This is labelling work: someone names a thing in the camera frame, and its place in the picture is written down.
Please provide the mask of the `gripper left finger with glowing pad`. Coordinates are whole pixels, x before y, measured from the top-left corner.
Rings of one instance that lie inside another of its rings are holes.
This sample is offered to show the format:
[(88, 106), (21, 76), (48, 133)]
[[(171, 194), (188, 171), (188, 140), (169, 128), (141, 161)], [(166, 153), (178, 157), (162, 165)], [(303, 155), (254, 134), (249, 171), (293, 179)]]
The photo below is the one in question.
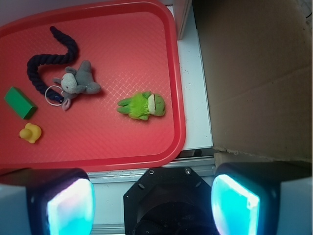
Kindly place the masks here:
[(95, 192), (80, 168), (0, 171), (2, 235), (89, 235)]

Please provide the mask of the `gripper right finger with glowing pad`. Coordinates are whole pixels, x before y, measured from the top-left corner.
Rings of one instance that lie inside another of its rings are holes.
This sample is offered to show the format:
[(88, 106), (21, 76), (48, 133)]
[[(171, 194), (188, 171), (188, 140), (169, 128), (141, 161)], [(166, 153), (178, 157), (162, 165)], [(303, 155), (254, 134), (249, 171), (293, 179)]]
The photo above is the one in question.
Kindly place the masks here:
[(211, 191), (221, 235), (311, 235), (313, 166), (302, 161), (221, 164)]

